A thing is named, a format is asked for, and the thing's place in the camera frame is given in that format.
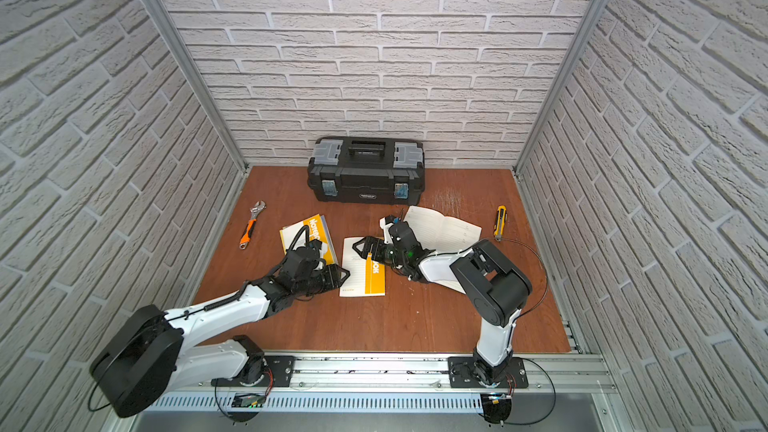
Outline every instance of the toolbox handle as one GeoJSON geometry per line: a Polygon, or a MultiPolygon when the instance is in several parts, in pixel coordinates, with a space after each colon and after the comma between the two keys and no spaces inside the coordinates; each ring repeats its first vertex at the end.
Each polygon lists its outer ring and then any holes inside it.
{"type": "Polygon", "coordinates": [[[354,159],[370,159],[376,158],[377,160],[384,159],[384,142],[368,142],[362,140],[352,140],[348,145],[347,150],[350,152],[350,157],[354,159]]]}

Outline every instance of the orange wrench handle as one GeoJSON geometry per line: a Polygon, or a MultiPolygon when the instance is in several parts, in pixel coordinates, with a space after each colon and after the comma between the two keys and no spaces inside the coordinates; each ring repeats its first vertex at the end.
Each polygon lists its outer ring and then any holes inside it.
{"type": "Polygon", "coordinates": [[[243,237],[240,239],[240,248],[245,248],[248,246],[248,242],[250,242],[250,236],[254,234],[255,225],[256,220],[254,218],[248,221],[248,226],[245,227],[243,237]]]}

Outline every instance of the yellow utility knife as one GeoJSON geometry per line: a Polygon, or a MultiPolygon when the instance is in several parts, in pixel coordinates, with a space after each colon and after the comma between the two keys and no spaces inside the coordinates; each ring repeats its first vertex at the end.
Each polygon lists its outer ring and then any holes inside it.
{"type": "Polygon", "coordinates": [[[496,225],[493,228],[493,236],[499,242],[502,241],[502,235],[504,234],[504,223],[507,221],[507,208],[499,206],[496,211],[496,225]]]}

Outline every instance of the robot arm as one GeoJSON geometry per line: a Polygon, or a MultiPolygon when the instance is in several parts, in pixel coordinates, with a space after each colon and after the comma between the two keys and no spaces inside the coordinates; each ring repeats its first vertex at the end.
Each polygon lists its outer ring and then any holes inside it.
{"type": "Polygon", "coordinates": [[[283,261],[239,291],[165,312],[140,308],[91,364],[91,376],[119,417],[135,415],[167,391],[215,378],[244,385],[264,372],[264,352],[246,336],[198,346],[238,325],[268,318],[293,299],[339,288],[350,273],[321,259],[322,243],[304,226],[283,261]],[[306,245],[294,249],[304,233],[306,245]]]}
{"type": "Polygon", "coordinates": [[[531,282],[488,240],[456,253],[424,249],[404,222],[382,219],[384,239],[365,237],[353,247],[358,254],[392,267],[408,280],[434,282],[467,295],[480,313],[480,339],[474,350],[475,377],[491,386],[504,377],[512,356],[515,320],[533,291],[531,282]],[[496,275],[488,280],[492,272],[496,275]]]}

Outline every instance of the metal ventilation grille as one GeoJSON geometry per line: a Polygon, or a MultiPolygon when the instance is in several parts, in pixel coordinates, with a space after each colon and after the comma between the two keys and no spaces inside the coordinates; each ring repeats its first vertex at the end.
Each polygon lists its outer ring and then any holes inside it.
{"type": "MultiPolygon", "coordinates": [[[[259,412],[367,412],[399,414],[440,413],[476,414],[482,412],[480,394],[474,393],[339,393],[339,392],[279,392],[270,394],[259,408],[233,408],[235,392],[218,393],[219,404],[231,411],[259,412]]],[[[217,410],[210,389],[195,392],[171,392],[164,395],[147,410],[152,411],[204,411],[217,410]]]]}

